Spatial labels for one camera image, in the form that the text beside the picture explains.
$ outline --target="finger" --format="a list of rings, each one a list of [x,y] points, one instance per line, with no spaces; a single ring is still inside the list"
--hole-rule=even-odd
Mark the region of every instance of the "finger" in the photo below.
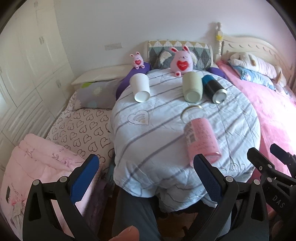
[[[109,241],[139,241],[140,235],[136,227],[130,226]]]

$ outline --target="pink bedspread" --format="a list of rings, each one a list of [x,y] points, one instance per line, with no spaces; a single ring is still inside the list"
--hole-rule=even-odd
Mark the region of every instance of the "pink bedspread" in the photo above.
[[[25,205],[32,182],[35,179],[42,183],[56,182],[61,176],[69,176],[84,161],[78,154],[34,134],[26,135],[13,149],[3,177],[0,205],[12,230],[21,240]],[[93,180],[83,199],[76,203],[82,215],[94,186]],[[52,202],[64,232],[72,235],[57,201]]]
[[[218,67],[229,80],[250,100],[255,108],[261,129],[259,151],[266,156],[278,171],[290,176],[286,165],[281,163],[270,151],[276,143],[285,151],[296,154],[296,98],[278,94],[265,86],[239,79],[237,73],[226,63],[219,61]],[[258,179],[255,170],[251,179]]]

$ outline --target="metal screw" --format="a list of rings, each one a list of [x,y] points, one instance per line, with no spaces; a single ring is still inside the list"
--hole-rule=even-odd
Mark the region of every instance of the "metal screw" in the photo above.
[[[33,182],[33,185],[34,186],[37,186],[39,184],[39,180],[35,180],[34,182]]]
[[[229,183],[231,183],[231,182],[233,182],[233,178],[231,176],[227,176],[226,177],[226,181],[229,182]]]
[[[60,181],[61,183],[64,183],[64,182],[66,182],[67,180],[68,180],[67,177],[61,177],[61,178],[59,179],[59,181]]]
[[[254,183],[255,183],[256,185],[260,185],[260,181],[257,180],[257,179],[254,180]]]

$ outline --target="heart pattern bedsheet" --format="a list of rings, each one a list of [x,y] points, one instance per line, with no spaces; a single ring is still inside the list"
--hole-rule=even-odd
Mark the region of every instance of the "heart pattern bedsheet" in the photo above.
[[[114,154],[108,137],[111,109],[83,108],[73,111],[76,92],[67,108],[57,118],[46,139],[87,158],[96,154],[100,160],[99,171],[106,172]]]

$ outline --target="pink cup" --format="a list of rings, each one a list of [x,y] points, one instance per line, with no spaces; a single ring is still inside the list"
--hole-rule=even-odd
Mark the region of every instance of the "pink cup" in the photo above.
[[[194,105],[186,108],[181,114],[181,119],[186,123],[184,134],[191,166],[197,154],[203,154],[211,164],[221,157],[213,128],[209,120],[204,118],[204,112],[201,106]]]

